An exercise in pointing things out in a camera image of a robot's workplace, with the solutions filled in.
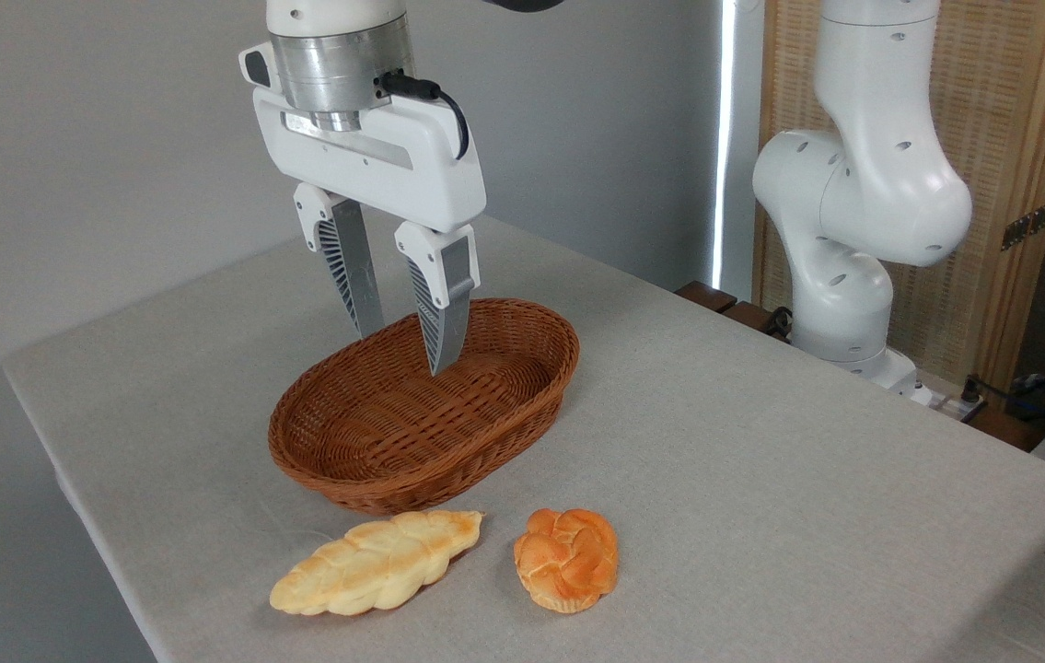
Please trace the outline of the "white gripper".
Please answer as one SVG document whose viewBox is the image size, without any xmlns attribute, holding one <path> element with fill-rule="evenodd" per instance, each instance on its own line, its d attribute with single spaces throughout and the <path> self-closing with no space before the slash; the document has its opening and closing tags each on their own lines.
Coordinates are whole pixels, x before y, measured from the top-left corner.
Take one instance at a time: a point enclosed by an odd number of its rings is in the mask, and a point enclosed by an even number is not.
<svg viewBox="0 0 1045 663">
<path fill-rule="evenodd" d="M 407 219 L 395 239 L 410 268 L 431 374 L 442 373 L 459 360 L 471 291 L 481 284 L 474 227 L 466 223 L 487 205 L 475 145 L 455 159 L 451 109 L 397 97 L 362 110 L 356 131 L 334 132 L 266 88 L 253 89 L 253 104 L 275 166 L 304 182 L 294 201 L 305 243 L 327 262 L 361 337 L 386 323 L 359 203 Z"/>
</svg>

